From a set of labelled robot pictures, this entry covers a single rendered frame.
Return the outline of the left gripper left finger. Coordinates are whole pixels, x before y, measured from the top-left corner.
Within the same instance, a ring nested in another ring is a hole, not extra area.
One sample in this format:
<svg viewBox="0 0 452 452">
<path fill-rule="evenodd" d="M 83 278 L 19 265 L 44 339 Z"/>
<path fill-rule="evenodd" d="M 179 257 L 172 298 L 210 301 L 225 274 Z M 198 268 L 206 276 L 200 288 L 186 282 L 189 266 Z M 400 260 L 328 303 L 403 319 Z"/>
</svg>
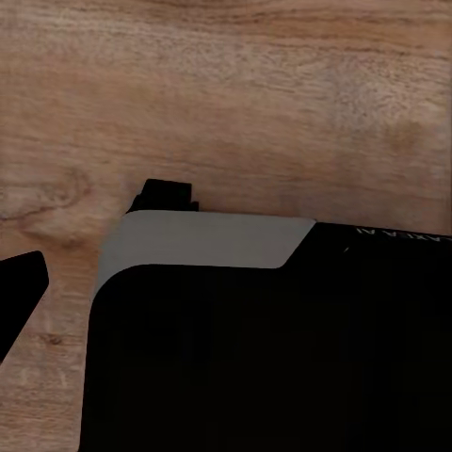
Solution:
<svg viewBox="0 0 452 452">
<path fill-rule="evenodd" d="M 48 286 L 39 250 L 0 261 L 0 364 Z"/>
</svg>

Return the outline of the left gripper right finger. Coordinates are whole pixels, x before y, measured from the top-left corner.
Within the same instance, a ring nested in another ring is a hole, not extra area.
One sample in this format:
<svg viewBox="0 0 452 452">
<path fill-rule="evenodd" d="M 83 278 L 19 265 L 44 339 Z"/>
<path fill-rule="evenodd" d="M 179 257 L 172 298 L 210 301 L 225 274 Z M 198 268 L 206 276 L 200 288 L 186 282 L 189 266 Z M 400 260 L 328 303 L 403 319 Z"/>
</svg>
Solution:
<svg viewBox="0 0 452 452">
<path fill-rule="evenodd" d="M 452 254 L 432 250 L 424 266 L 422 284 L 452 326 Z"/>
</svg>

